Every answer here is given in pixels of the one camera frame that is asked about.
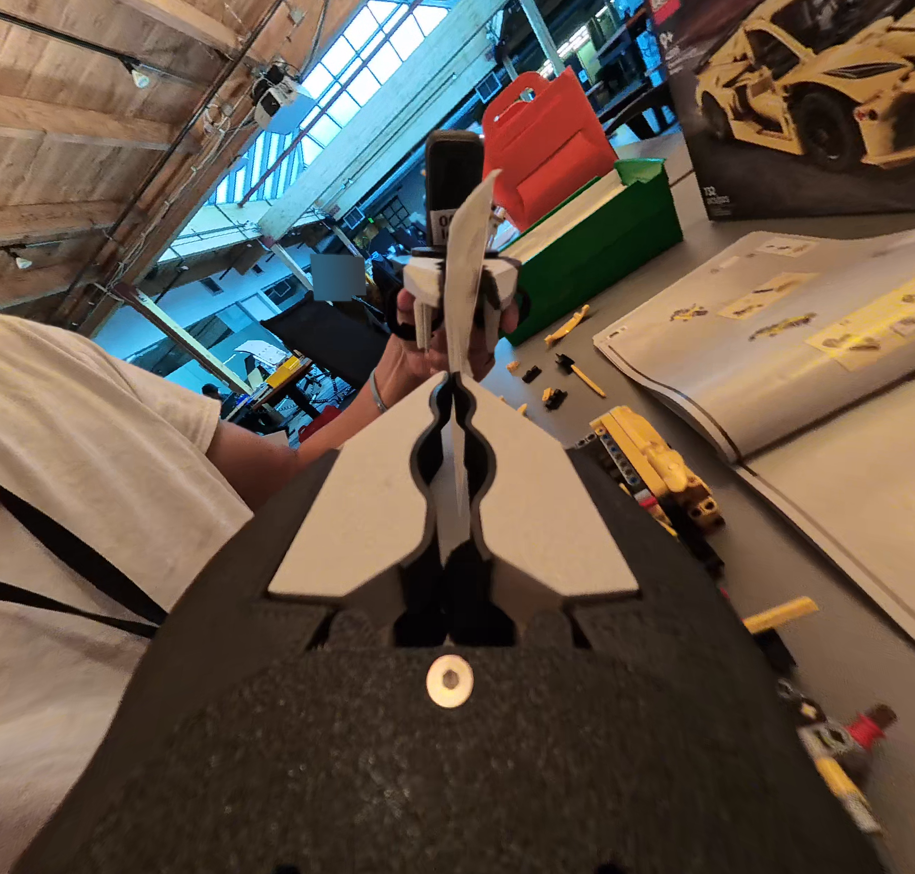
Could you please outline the person's left forearm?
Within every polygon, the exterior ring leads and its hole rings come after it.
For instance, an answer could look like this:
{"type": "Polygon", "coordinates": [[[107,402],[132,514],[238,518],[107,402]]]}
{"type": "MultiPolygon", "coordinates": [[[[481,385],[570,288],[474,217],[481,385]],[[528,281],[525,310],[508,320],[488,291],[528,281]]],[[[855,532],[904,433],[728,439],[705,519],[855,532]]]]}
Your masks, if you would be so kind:
{"type": "Polygon", "coordinates": [[[383,408],[392,407],[382,402],[372,373],[350,406],[298,448],[281,448],[238,425],[220,422],[207,458],[242,501],[256,511],[321,456],[340,448],[379,418],[383,408]]]}

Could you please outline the partly built yellow toy car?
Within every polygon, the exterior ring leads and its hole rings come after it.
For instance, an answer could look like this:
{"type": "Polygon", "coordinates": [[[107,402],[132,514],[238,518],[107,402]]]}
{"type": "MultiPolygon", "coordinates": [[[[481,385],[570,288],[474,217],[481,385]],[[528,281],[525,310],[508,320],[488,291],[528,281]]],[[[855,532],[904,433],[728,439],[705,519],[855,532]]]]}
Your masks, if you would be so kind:
{"type": "MultiPolygon", "coordinates": [[[[729,601],[721,585],[723,560],[708,540],[725,520],[708,485],[647,419],[627,406],[604,412],[589,428],[578,447],[600,445],[604,468],[613,481],[679,542],[729,601]]],[[[796,662],[781,629],[818,610],[812,598],[798,596],[744,617],[742,623],[775,674],[778,697],[819,776],[856,827],[867,836],[880,837],[883,828],[863,785],[875,743],[886,737],[898,718],[889,706],[877,704],[842,724],[797,688],[796,662]]]]}

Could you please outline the green plastic bin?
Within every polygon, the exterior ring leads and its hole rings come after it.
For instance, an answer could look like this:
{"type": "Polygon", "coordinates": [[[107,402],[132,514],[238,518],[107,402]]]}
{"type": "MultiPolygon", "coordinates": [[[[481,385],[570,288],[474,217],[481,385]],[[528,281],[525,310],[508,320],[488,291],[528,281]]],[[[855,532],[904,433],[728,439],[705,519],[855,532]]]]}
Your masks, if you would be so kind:
{"type": "Polygon", "coordinates": [[[623,159],[613,170],[620,173],[625,191],[521,264],[518,287],[530,304],[518,328],[507,335],[513,346],[682,241],[665,161],[623,159]]]}

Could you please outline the yellow curved toy piece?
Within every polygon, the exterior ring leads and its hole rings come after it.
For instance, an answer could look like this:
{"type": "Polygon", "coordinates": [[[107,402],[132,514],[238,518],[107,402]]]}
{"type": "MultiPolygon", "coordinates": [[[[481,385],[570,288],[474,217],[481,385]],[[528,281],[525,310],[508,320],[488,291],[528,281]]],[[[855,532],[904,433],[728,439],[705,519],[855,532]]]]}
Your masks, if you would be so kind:
{"type": "Polygon", "coordinates": [[[574,331],[582,321],[586,320],[590,316],[590,306],[585,304],[580,309],[578,309],[569,319],[566,320],[560,327],[555,329],[553,332],[548,334],[544,338],[544,343],[546,348],[550,349],[555,344],[559,343],[565,339],[572,331],[574,331]]]}

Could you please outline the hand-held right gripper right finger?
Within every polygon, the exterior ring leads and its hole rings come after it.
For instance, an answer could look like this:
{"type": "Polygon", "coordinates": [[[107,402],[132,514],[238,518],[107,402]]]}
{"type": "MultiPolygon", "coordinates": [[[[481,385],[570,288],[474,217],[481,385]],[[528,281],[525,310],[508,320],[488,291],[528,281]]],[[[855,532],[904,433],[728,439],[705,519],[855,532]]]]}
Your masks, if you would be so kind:
{"type": "Polygon", "coordinates": [[[494,603],[585,603],[639,584],[570,456],[468,376],[456,377],[471,540],[494,603]]]}

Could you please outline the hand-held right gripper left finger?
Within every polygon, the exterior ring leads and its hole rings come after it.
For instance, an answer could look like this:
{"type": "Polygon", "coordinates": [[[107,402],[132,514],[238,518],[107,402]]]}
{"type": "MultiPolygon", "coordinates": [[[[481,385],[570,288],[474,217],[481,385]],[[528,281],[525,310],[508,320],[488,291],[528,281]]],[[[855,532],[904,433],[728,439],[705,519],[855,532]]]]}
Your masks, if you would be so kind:
{"type": "Polygon", "coordinates": [[[449,376],[438,373],[337,452],[266,592],[307,603],[405,603],[403,571],[437,530],[449,376]]]}

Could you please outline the person's left hand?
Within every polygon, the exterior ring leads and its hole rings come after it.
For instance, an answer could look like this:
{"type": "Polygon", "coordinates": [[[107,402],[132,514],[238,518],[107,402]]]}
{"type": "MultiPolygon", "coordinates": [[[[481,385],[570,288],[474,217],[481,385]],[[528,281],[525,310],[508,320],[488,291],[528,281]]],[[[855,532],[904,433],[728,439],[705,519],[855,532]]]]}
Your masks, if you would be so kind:
{"type": "MultiPolygon", "coordinates": [[[[482,382],[495,366],[495,352],[486,349],[483,329],[473,329],[468,366],[477,382],[482,382]]],[[[382,402],[391,407],[436,373],[448,370],[447,332],[441,327],[433,334],[427,351],[420,351],[416,343],[391,335],[373,373],[382,402]]]]}

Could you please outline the printed white paper bag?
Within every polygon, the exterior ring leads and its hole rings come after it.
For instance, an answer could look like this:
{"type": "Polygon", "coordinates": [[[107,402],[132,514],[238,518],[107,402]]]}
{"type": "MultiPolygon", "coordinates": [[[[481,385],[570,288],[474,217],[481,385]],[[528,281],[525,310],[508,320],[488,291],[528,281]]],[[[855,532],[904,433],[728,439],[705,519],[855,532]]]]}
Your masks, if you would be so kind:
{"type": "Polygon", "coordinates": [[[601,212],[626,189],[617,170],[583,188],[567,199],[538,224],[511,242],[500,254],[509,259],[528,262],[555,241],[561,239],[573,227],[578,226],[596,212],[601,212]]]}

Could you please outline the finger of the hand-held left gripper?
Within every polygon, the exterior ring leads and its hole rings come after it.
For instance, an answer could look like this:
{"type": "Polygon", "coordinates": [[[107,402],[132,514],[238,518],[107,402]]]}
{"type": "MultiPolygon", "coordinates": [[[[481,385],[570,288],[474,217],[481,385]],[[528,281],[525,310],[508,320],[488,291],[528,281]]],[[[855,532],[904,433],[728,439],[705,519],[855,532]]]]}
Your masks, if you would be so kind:
{"type": "Polygon", "coordinates": [[[482,327],[486,349],[494,351],[502,314],[514,301],[519,267],[503,258],[485,258],[482,266],[482,327]]]}
{"type": "Polygon", "coordinates": [[[413,255],[404,269],[406,291],[413,298],[416,344],[420,351],[430,348],[433,334],[444,324],[443,255],[413,255]]]}

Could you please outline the toy car set box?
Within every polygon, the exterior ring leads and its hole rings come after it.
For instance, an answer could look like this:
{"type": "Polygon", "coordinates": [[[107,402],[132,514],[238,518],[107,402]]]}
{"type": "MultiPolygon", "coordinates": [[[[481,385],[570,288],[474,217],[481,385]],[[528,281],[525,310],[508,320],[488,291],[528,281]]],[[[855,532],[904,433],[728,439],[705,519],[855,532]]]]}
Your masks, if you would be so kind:
{"type": "Polygon", "coordinates": [[[645,0],[712,221],[913,212],[914,0],[645,0]]]}

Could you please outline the person in white shirt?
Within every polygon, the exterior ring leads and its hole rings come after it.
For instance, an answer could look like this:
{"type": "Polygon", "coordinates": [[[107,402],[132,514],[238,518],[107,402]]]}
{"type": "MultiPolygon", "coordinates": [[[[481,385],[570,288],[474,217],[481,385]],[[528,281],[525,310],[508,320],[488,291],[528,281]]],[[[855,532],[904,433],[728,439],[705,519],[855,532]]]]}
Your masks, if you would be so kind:
{"type": "MultiPolygon", "coordinates": [[[[170,609],[252,517],[207,457],[220,408],[78,334],[2,317],[2,487],[170,609]]],[[[1,864],[81,776],[146,650],[84,617],[2,604],[1,864]]]]}

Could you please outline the grey instruction booklet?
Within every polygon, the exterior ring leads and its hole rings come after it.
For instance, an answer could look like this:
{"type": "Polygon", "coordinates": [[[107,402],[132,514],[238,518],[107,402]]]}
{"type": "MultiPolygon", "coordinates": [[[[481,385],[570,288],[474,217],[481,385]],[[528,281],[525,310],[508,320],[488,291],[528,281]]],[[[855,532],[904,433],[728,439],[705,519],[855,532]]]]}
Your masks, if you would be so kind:
{"type": "Polygon", "coordinates": [[[593,337],[914,634],[914,233],[752,231],[593,337]]]}

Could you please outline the orange plastic tote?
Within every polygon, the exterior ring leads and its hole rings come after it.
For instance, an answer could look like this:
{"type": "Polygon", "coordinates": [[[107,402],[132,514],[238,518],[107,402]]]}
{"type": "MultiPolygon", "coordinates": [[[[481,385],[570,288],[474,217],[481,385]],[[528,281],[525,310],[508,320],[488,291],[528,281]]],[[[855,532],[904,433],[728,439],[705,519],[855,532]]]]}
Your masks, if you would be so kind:
{"type": "Polygon", "coordinates": [[[489,102],[482,130],[483,174],[498,174],[493,201],[520,232],[617,161],[571,69],[552,80],[521,73],[489,102]]]}

